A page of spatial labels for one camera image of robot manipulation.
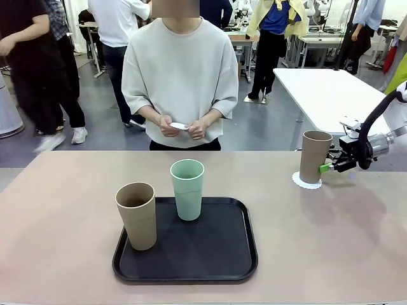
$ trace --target neck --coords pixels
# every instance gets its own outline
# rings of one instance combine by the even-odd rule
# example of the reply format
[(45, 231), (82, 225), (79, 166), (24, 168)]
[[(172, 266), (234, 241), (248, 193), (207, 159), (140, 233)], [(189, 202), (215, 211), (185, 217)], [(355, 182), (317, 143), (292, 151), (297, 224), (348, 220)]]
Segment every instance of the neck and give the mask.
[(165, 26), (176, 34), (189, 34), (202, 22), (201, 18), (162, 18)]

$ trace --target green cup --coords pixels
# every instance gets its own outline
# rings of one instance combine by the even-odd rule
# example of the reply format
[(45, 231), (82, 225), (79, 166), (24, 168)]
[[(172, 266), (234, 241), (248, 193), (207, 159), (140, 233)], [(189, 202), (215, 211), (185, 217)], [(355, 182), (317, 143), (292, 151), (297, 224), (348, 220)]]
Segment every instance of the green cup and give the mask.
[(196, 160), (175, 162), (170, 169), (179, 218), (195, 220), (201, 214), (204, 165)]

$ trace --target brown cup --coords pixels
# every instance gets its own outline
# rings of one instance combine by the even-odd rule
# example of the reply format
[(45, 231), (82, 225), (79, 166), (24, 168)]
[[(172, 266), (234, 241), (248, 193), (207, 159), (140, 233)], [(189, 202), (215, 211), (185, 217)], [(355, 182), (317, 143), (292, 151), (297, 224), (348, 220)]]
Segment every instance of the brown cup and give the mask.
[(154, 188), (143, 182), (127, 184), (116, 193), (116, 204), (132, 247), (150, 249), (157, 241)]
[(325, 164), (332, 139), (332, 135), (326, 132), (309, 131), (304, 133), (300, 165), (300, 179), (303, 182), (318, 183), (321, 177), (319, 167)]

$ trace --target hand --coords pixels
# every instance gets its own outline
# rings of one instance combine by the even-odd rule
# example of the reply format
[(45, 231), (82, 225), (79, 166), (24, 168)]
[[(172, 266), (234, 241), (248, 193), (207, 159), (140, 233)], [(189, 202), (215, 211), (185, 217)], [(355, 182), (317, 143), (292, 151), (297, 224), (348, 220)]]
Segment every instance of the hand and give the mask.
[(359, 31), (356, 30), (356, 31), (352, 34), (352, 41), (357, 41), (358, 35), (359, 35)]
[(171, 127), (172, 119), (170, 116), (161, 116), (160, 118), (160, 129), (164, 137), (175, 138), (180, 132), (179, 129)]
[(0, 55), (7, 56), (14, 49), (15, 41), (10, 36), (4, 37), (0, 40)]
[(205, 137), (207, 125), (202, 121), (195, 121), (187, 126), (188, 133), (193, 140), (200, 140)]

